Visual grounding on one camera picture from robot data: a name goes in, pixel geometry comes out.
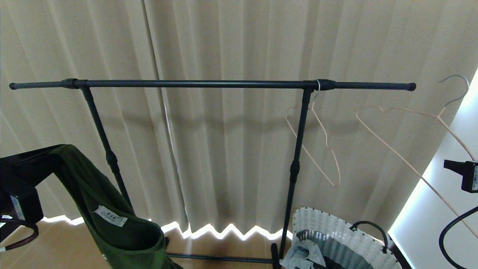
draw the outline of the black basket handle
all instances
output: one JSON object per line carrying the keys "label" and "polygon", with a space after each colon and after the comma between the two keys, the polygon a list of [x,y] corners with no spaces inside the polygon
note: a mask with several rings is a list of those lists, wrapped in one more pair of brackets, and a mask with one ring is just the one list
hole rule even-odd
{"label": "black basket handle", "polygon": [[385,231],[380,227],[378,226],[377,224],[373,223],[373,222],[370,222],[370,221],[359,221],[359,222],[356,222],[354,223],[350,229],[352,231],[357,231],[357,226],[359,226],[360,224],[370,224],[372,226],[374,226],[375,228],[377,228],[381,233],[382,233],[382,236],[383,236],[383,242],[385,243],[385,246],[383,247],[383,250],[382,252],[383,253],[387,253],[387,249],[388,249],[388,238],[387,238],[387,234],[385,233]]}

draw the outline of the curtain fold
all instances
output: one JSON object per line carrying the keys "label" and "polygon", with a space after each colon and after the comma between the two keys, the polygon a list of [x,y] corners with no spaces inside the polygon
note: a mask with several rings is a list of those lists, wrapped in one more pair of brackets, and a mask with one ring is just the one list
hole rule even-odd
{"label": "curtain fold", "polygon": [[[436,113],[478,59],[473,1],[13,1],[1,9],[0,155],[65,143],[113,181],[81,92],[16,90],[10,82],[80,79],[250,79],[416,82],[413,93],[332,90],[315,99],[342,172],[333,188],[303,152],[293,209],[314,207],[387,229],[418,179],[355,119],[364,105]],[[295,137],[286,111],[302,91],[92,88],[139,217],[193,231],[233,223],[282,228]],[[453,104],[443,116],[451,122]],[[299,111],[289,112],[297,128]],[[400,112],[368,124],[424,171],[445,130]],[[312,114],[304,145],[337,178]],[[51,176],[48,217],[79,214]]]}

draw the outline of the green shirt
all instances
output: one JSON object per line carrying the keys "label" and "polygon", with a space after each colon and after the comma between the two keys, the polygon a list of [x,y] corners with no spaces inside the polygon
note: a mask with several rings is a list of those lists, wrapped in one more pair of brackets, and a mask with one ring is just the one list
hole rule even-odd
{"label": "green shirt", "polygon": [[182,269],[166,255],[160,226],[136,217],[108,178],[75,146],[61,146],[50,154],[60,156],[55,175],[113,269]]}

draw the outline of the clothes rack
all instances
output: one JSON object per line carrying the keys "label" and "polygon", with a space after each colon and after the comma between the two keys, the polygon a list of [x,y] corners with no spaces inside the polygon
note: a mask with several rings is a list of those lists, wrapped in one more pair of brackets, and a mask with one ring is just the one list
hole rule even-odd
{"label": "clothes rack", "polygon": [[98,134],[106,151],[106,160],[114,174],[119,190],[125,200],[131,205],[128,192],[121,177],[118,159],[112,151],[106,136],[103,124],[101,123],[96,104],[90,88],[95,87],[133,87],[133,88],[253,88],[253,89],[302,89],[302,106],[297,129],[297,140],[295,143],[294,157],[290,168],[289,190],[285,209],[284,225],[282,230],[281,244],[277,248],[275,243],[271,244],[271,259],[268,258],[241,258],[241,257],[216,257],[206,255],[167,253],[170,257],[193,258],[218,261],[253,262],[272,264],[273,269],[279,269],[279,260],[284,256],[287,228],[291,217],[292,202],[295,184],[300,170],[300,153],[302,140],[305,132],[305,121],[310,97],[313,91],[332,89],[376,89],[376,90],[407,90],[413,91],[415,83],[376,83],[376,82],[336,82],[328,79],[303,80],[303,81],[257,81],[257,80],[85,80],[68,78],[62,81],[11,83],[12,90],[33,89],[33,88],[67,88],[81,89],[89,110],[95,122]]}

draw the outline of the laundry basket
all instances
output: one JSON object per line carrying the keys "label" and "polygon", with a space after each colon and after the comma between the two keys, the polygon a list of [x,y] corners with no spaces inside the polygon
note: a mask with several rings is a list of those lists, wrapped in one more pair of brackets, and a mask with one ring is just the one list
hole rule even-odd
{"label": "laundry basket", "polygon": [[[380,229],[385,246],[357,229],[359,224],[371,224]],[[350,224],[331,214],[299,208],[293,216],[292,245],[303,240],[318,244],[328,269],[401,269],[400,263],[387,249],[387,235],[376,224]]]}

